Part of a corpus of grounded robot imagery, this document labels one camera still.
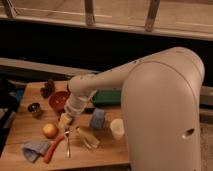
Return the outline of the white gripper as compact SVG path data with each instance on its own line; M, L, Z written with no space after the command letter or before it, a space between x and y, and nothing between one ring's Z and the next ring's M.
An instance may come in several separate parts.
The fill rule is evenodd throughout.
M71 94L65 102L64 110L70 116L74 117L84 111L87 103L88 99L86 97L77 97ZM61 130L64 130L72 121L72 118L66 113L62 113L59 119L58 127Z

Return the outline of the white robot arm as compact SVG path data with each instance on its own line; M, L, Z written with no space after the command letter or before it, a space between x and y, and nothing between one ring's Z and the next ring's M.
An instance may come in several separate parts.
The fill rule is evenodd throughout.
M170 48L99 74L68 82L65 111L83 112L97 90L120 89L132 171L201 171L200 57Z

